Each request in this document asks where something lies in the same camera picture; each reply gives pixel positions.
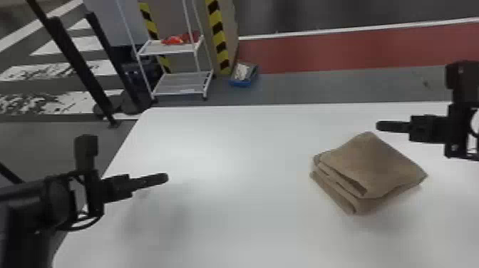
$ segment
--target hazard stripe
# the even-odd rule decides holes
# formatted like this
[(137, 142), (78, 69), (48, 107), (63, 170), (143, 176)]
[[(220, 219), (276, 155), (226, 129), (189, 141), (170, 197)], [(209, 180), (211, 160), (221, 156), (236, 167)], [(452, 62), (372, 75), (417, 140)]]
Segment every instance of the hazard stripe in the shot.
[(170, 61), (163, 55), (158, 56), (157, 59), (160, 64), (163, 65), (163, 68), (165, 68), (166, 73), (171, 73)]
[[(151, 16), (150, 6), (148, 5), (148, 3), (145, 2), (138, 2), (138, 6), (140, 7), (141, 16), (143, 16), (143, 19), (145, 20), (145, 26), (148, 30), (150, 38), (152, 40), (158, 40), (158, 28), (156, 28), (156, 24)], [(158, 63), (160, 63), (161, 66), (165, 69), (166, 73), (171, 73), (170, 61), (165, 56), (160, 55), (156, 57), (156, 59)]]
[(213, 44), (215, 45), (216, 58), (220, 66), (221, 74), (231, 74), (230, 55), (227, 49), (225, 28), (222, 22), (220, 3), (218, 0), (205, 0), (209, 15), (210, 27), (213, 33)]

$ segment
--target black post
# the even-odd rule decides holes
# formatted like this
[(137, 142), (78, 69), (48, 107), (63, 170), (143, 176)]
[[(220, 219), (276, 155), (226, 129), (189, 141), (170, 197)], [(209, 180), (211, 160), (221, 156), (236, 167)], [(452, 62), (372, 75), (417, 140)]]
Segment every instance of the black post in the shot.
[(130, 96), (131, 101), (133, 102), (133, 105), (136, 107), (136, 110), (138, 113), (143, 112), (147, 108), (151, 106), (151, 97), (148, 96), (147, 98), (141, 98), (136, 92), (130, 82), (130, 79), (125, 74), (125, 70), (121, 66), (121, 63), (118, 61), (118, 57), (114, 54), (113, 49), (111, 48), (110, 42), (106, 38), (105, 32), (101, 28), (100, 22), (98, 21), (98, 17), (95, 15), (95, 13), (90, 12), (85, 15), (86, 20), (89, 22), (91, 25), (91, 28), (95, 32), (96, 36), (98, 37), (98, 40), (101, 43), (101, 46), (105, 50), (106, 54), (110, 58), (111, 63), (113, 64), (113, 67), (115, 71), (118, 73), (118, 76), (121, 79), (121, 82), (125, 86), (125, 91), (126, 93)]
[(106, 96), (102, 86), (96, 80), (95, 76), (91, 72), (90, 68), (85, 62), (85, 59), (80, 54), (80, 51), (76, 48), (75, 44), (71, 40), (71, 37), (66, 32), (59, 17), (47, 18), (45, 12), (38, 5), (36, 0), (26, 0), (35, 15), (45, 26), (47, 32), (51, 35), (51, 38), (55, 41), (56, 45), (60, 48), (68, 62), (78, 74), (81, 82), (84, 84), (88, 92), (100, 106), (105, 117), (110, 121), (110, 126), (114, 127), (118, 125), (118, 121), (113, 117), (113, 105)]
[(25, 182), (19, 176), (13, 173), (10, 169), (8, 169), (3, 163), (0, 163), (0, 174), (2, 174), (7, 180), (9, 180), (13, 184), (21, 184)]

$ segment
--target table surface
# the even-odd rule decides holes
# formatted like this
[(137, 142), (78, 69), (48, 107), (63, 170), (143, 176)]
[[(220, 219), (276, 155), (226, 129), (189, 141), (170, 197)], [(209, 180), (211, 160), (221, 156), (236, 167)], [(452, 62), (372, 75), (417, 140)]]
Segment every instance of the table surface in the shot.
[(154, 108), (106, 176), (170, 182), (106, 207), (71, 233), (54, 268), (475, 267), (479, 163), (378, 133), (429, 177), (368, 216), (348, 216), (309, 178), (311, 158), (377, 120), (444, 114), (446, 103)]

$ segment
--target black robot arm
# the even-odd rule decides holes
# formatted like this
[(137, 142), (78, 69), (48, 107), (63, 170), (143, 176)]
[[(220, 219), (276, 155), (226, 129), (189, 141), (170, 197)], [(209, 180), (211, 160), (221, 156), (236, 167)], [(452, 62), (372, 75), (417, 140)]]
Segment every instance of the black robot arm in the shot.
[[(103, 216), (105, 204), (128, 199), (136, 190), (168, 181), (165, 173), (137, 179), (118, 175), (101, 180), (94, 167), (97, 155), (98, 138), (82, 135), (75, 139), (76, 170), (0, 189), (2, 268), (49, 268), (50, 244), (57, 231), (88, 228)], [(85, 188), (86, 211), (77, 208), (71, 189), (74, 180)]]
[[(445, 83), (452, 90), (453, 102), (447, 116), (412, 115), (409, 122), (379, 121), (380, 131), (408, 133), (409, 140), (444, 144), (447, 158), (479, 161), (479, 135), (471, 120), (479, 108), (479, 61), (459, 61), (445, 67)], [(469, 137), (476, 138), (473, 149)]]

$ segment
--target cloth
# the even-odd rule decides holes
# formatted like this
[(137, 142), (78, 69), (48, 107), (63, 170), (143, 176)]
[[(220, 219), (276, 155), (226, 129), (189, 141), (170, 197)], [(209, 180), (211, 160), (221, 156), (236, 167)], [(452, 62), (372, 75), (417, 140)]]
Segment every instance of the cloth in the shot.
[(427, 174), (371, 132), (314, 156), (310, 174), (348, 214), (365, 214), (420, 184)]

